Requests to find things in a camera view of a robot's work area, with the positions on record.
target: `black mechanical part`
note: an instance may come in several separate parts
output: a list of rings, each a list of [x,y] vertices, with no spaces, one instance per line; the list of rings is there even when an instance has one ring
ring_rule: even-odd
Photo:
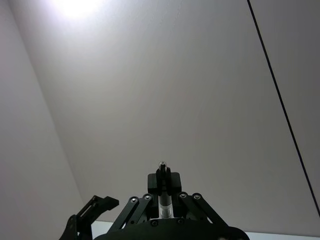
[[[220,227],[208,221],[165,218],[100,235],[95,240],[249,240],[235,227]]]
[[[93,240],[91,224],[101,214],[118,205],[119,201],[112,197],[93,196],[77,215],[69,218],[60,240]]]
[[[159,217],[159,199],[164,194],[170,196],[176,218],[155,219]],[[118,204],[114,198],[94,196],[69,218],[60,240],[93,240],[91,224]],[[228,226],[200,193],[183,192],[179,173],[171,172],[164,162],[160,162],[156,173],[148,175],[148,193],[142,198],[130,197],[109,231],[95,239],[249,240],[245,232]]]

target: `black cable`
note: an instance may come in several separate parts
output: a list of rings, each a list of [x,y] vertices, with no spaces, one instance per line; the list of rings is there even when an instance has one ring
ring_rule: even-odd
[[[302,159],[302,156],[301,156],[301,153],[300,153],[297,141],[296,141],[296,137],[295,137],[294,131],[292,130],[292,127],[291,127],[291,124],[290,124],[290,121],[289,121],[289,117],[288,117],[288,114],[287,114],[287,111],[286,111],[286,108],[285,108],[285,105],[284,105],[284,101],[283,101],[283,99],[281,97],[280,90],[279,90],[279,87],[278,87],[278,84],[277,84],[277,81],[276,81],[276,78],[275,78],[275,75],[274,75],[274,71],[273,71],[273,69],[271,67],[271,63],[270,63],[270,60],[269,60],[269,57],[268,57],[268,54],[267,54],[267,50],[266,50],[264,41],[262,39],[260,30],[259,30],[259,27],[258,27],[258,23],[257,23],[257,20],[256,20],[256,17],[255,17],[254,11],[253,11],[251,3],[250,3],[250,0],[247,0],[247,3],[249,5],[249,9],[250,9],[250,12],[251,12],[251,15],[252,15],[252,19],[254,21],[254,25],[255,25],[256,31],[258,33],[261,46],[263,48],[264,56],[265,56],[265,59],[266,59],[266,61],[268,63],[268,67],[269,67],[269,70],[270,70],[270,73],[271,73],[271,76],[272,76],[272,79],[273,79],[273,83],[274,83],[276,92],[278,94],[278,97],[279,97],[279,100],[280,100],[280,103],[281,103],[281,106],[282,106],[282,110],[283,110],[283,113],[284,113],[284,116],[285,116],[285,119],[286,119],[286,123],[288,124],[288,127],[289,127],[289,130],[290,130],[290,133],[291,133],[291,137],[292,137],[293,142],[294,142],[294,146],[295,146],[296,152],[298,153],[298,156],[299,156],[299,160],[300,160],[303,172],[304,172],[304,176],[305,176],[306,181],[307,181],[307,183],[309,185],[309,189],[310,189],[310,192],[311,192],[311,195],[312,195],[316,210],[317,210],[317,212],[319,214],[319,217],[320,217],[319,205],[317,203],[317,199],[316,199],[316,196],[314,194],[314,190],[312,189],[312,186],[311,186],[311,183],[310,183],[310,180],[309,180],[306,168],[305,168],[305,164],[304,164],[304,161]]]

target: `ceiling light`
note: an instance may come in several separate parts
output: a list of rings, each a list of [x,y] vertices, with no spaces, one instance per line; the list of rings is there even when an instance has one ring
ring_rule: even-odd
[[[68,18],[83,18],[101,7],[102,0],[52,0],[59,12]]]

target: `white wall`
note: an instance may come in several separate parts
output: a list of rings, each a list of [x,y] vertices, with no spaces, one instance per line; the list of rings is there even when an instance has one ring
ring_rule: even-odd
[[[251,2],[314,195],[320,204],[320,28],[315,27],[320,25],[320,1]]]
[[[165,160],[230,225],[320,236],[247,1],[104,0],[80,18],[54,2],[10,7],[83,201],[120,201],[101,220]]]
[[[0,0],[0,239],[56,240],[82,206],[18,28]]]

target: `screw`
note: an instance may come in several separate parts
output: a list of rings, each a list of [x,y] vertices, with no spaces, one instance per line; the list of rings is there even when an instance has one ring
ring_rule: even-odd
[[[183,224],[184,220],[183,219],[178,219],[178,221],[176,221],[178,224]]]
[[[158,221],[157,221],[157,220],[152,220],[152,221],[151,221],[151,226],[152,226],[152,227],[158,226]]]
[[[166,167],[167,167],[167,163],[166,163],[165,161],[159,162],[159,169],[160,169],[160,170],[161,170],[161,168],[166,169]]]
[[[198,200],[198,199],[201,198],[201,196],[199,194],[196,194],[196,195],[193,196],[193,198]]]
[[[132,203],[135,203],[136,201],[138,201],[138,199],[137,199],[136,197],[132,197],[132,198],[130,199],[130,202],[132,202]]]

